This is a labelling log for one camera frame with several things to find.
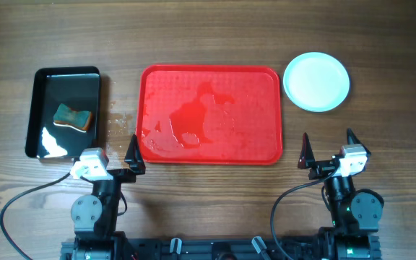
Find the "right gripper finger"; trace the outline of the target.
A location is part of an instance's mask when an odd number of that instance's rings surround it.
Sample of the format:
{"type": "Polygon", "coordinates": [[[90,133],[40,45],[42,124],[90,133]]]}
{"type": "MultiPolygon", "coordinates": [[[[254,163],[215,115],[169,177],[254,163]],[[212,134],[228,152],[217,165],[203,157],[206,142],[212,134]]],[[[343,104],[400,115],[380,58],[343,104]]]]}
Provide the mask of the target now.
{"type": "Polygon", "coordinates": [[[308,169],[314,167],[316,167],[316,161],[311,148],[311,143],[307,133],[304,133],[300,157],[298,158],[298,169],[308,169]]]}
{"type": "Polygon", "coordinates": [[[371,151],[356,137],[351,128],[347,129],[347,143],[360,144],[364,148],[366,155],[371,156],[371,151]]]}

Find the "green and orange sponge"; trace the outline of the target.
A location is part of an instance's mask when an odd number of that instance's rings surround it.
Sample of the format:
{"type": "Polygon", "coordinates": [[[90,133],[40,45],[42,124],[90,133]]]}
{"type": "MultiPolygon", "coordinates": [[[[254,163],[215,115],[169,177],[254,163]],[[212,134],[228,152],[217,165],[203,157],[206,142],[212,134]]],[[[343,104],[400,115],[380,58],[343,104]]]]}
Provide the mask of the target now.
{"type": "Polygon", "coordinates": [[[55,126],[69,127],[76,131],[85,133],[90,128],[93,114],[87,110],[73,110],[61,103],[53,115],[55,126]]]}

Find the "light blue plate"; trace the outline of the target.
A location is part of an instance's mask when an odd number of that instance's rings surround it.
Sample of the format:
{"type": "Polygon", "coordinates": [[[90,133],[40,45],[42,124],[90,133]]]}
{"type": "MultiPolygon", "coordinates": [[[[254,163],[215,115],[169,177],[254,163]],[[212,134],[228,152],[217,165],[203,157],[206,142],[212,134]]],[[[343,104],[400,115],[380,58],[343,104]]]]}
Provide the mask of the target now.
{"type": "Polygon", "coordinates": [[[335,109],[350,92],[350,76],[344,65],[322,52],[295,57],[284,71],[282,84],[296,106],[314,113],[335,109]]]}

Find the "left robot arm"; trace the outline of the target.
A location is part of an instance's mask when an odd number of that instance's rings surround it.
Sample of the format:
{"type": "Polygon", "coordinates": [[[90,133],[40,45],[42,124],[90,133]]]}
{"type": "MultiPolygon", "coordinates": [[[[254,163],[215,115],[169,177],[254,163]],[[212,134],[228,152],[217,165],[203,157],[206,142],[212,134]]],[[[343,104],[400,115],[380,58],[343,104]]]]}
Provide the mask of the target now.
{"type": "Polygon", "coordinates": [[[118,206],[124,198],[121,186],[145,174],[138,139],[131,137],[122,169],[107,169],[109,159],[101,148],[85,149],[71,169],[75,179],[90,182],[92,193],[79,197],[71,206],[75,238],[61,244],[62,260],[137,259],[138,254],[125,233],[117,231],[118,206]]]}

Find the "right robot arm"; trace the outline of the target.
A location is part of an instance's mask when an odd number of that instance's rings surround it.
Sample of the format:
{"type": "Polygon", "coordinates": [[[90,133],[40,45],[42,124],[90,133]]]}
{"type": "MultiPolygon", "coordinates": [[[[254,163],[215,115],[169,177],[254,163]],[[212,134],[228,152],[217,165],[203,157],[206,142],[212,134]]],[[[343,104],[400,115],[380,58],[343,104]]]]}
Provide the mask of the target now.
{"type": "Polygon", "coordinates": [[[308,135],[303,135],[298,168],[309,169],[311,181],[322,181],[332,227],[322,227],[312,238],[309,259],[381,258],[378,232],[384,200],[370,189],[357,190],[352,177],[362,173],[371,152],[347,130],[347,144],[330,160],[316,160],[308,135]]]}

